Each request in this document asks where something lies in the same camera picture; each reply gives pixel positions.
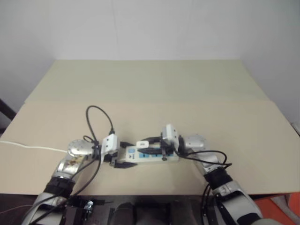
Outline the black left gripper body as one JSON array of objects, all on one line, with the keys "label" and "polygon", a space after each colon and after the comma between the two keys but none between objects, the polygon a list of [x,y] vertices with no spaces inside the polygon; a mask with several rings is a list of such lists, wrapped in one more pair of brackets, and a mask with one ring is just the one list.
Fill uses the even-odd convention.
[{"label": "black left gripper body", "polygon": [[118,153],[115,152],[113,154],[106,154],[104,156],[104,161],[110,164],[115,164],[116,160],[118,158]]}]

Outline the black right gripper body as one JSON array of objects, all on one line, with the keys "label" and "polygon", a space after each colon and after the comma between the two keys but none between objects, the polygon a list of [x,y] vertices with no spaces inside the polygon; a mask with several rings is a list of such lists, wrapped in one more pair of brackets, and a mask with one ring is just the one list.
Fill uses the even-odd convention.
[{"label": "black right gripper body", "polygon": [[160,149],[162,155],[162,161],[167,161],[169,156],[175,156],[175,145],[174,143],[161,140],[160,141]]}]

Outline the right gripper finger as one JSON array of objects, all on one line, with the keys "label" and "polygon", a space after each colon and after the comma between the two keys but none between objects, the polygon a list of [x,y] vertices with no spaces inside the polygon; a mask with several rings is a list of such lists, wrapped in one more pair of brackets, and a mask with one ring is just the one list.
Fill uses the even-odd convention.
[{"label": "right gripper finger", "polygon": [[138,149],[138,152],[146,155],[161,155],[162,150],[160,148],[143,148]]},{"label": "right gripper finger", "polygon": [[161,136],[147,137],[142,139],[142,141],[148,141],[149,143],[159,143],[161,142]]}]

